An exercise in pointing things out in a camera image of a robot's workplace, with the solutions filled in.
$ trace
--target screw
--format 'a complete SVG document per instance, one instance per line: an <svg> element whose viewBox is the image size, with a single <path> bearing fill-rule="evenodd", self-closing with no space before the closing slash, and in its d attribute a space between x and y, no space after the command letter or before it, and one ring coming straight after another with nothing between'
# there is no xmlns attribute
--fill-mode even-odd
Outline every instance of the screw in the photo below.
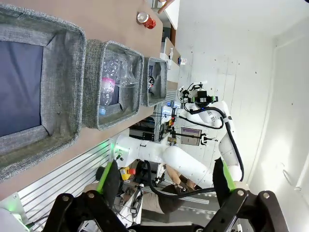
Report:
<svg viewBox="0 0 309 232"><path fill-rule="evenodd" d="M245 193L244 193L242 190L238 190L237 194L238 194L239 196L243 196Z"/></svg>
<svg viewBox="0 0 309 232"><path fill-rule="evenodd" d="M267 192L265 192L265 193L263 194L263 197L266 198L266 199L268 199L268 198L269 198L269 194L268 194Z"/></svg>
<svg viewBox="0 0 309 232"><path fill-rule="evenodd" d="M68 197L68 196L62 196L62 200L63 200L64 202L67 202L67 201L69 200L69 197Z"/></svg>
<svg viewBox="0 0 309 232"><path fill-rule="evenodd" d="M88 194L88 197L89 197L89 198L94 198L95 195L94 195L93 193L89 193L89 194Z"/></svg>

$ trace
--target bottle cap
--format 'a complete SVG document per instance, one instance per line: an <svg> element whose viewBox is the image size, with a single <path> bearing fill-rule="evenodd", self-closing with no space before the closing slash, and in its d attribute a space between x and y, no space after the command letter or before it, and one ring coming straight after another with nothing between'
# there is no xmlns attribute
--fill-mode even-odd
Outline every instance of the bottle cap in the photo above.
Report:
<svg viewBox="0 0 309 232"><path fill-rule="evenodd" d="M127 173L129 173L129 174L131 174L131 175L135 175L136 170L135 170L135 168L130 168L130 169L127 171Z"/></svg>
<svg viewBox="0 0 309 232"><path fill-rule="evenodd" d="M137 21L139 23L145 23L149 19L149 15L145 12L141 12L137 15Z"/></svg>
<svg viewBox="0 0 309 232"><path fill-rule="evenodd" d="M105 115L105 112L106 112L106 110L105 109L99 109L98 110L98 113L100 114L100 115Z"/></svg>

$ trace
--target plastic water bottle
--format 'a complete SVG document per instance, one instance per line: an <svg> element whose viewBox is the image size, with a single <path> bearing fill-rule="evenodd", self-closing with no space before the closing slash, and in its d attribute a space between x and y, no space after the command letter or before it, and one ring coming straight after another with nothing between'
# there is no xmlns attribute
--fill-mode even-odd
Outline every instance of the plastic water bottle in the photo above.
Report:
<svg viewBox="0 0 309 232"><path fill-rule="evenodd" d="M112 101L118 69L119 60L115 57L106 58L104 60L102 70L100 107L98 111L100 115L105 115L106 107Z"/></svg>

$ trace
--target gray fabric basket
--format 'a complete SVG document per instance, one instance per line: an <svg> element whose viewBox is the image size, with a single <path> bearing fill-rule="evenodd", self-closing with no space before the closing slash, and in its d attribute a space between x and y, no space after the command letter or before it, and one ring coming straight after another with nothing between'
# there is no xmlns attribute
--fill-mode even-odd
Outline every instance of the gray fabric basket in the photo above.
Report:
<svg viewBox="0 0 309 232"><path fill-rule="evenodd" d="M153 93L148 92L149 66L153 66L153 78L155 79L154 86L152 87ZM154 57L145 57L141 104L152 107L164 101L167 91L167 79L167 62Z"/></svg>
<svg viewBox="0 0 309 232"><path fill-rule="evenodd" d="M41 125L0 137L0 182L73 144L82 124L86 38L76 25L0 3L0 41L43 47Z"/></svg>
<svg viewBox="0 0 309 232"><path fill-rule="evenodd" d="M104 116L99 115L99 100L103 61L106 51L116 54L130 54L133 57L132 72L138 80L133 88L119 88L118 103L109 105ZM137 114L140 108L140 93L144 56L122 44L114 41L101 42L87 40L84 97L83 97L83 124L89 128L104 130L114 126Z"/></svg>

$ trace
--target storage bin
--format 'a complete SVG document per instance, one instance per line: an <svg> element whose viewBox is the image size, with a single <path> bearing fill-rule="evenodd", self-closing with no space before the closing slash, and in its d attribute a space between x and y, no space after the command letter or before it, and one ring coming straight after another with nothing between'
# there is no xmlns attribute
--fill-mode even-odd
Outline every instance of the storage bin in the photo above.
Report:
<svg viewBox="0 0 309 232"><path fill-rule="evenodd" d="M99 115L100 89L103 62L107 52L130 55L133 58L132 72L138 82L135 87L119 87L118 101L109 105L102 116ZM83 123L87 127L104 130L137 114L140 108L143 66L143 55L122 44L114 41L87 40L83 97Z"/></svg>
<svg viewBox="0 0 309 232"><path fill-rule="evenodd" d="M86 39L70 22L0 3L0 47L2 182L77 139Z"/></svg>
<svg viewBox="0 0 309 232"><path fill-rule="evenodd" d="M149 88L150 76L154 85ZM168 65L167 62L154 58L145 58L141 103L152 107L164 101L167 91Z"/></svg>

